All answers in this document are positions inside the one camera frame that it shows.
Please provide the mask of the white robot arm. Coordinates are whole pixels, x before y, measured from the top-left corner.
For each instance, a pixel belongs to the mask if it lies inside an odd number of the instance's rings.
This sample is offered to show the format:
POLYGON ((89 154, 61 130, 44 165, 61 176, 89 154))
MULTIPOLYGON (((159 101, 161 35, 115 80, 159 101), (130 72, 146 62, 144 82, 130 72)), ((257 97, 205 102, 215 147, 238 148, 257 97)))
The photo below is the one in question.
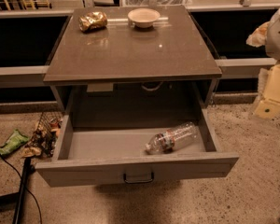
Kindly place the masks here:
POLYGON ((247 38, 246 44, 264 46, 266 54, 276 60, 269 70, 260 69, 258 96, 252 108, 254 116, 272 119, 280 112, 280 8, 247 38))

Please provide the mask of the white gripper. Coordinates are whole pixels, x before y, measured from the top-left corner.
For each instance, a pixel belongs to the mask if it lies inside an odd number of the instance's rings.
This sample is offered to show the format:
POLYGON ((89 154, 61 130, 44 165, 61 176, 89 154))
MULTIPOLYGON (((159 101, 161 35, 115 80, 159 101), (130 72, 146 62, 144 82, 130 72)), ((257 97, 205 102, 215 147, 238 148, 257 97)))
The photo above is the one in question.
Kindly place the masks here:
MULTIPOLYGON (((264 22, 251 35, 246 44, 259 48, 266 44, 269 22, 264 22)), ((280 113, 280 63, 266 72, 263 99, 256 99, 252 104, 252 114, 261 119, 272 119, 280 113)))

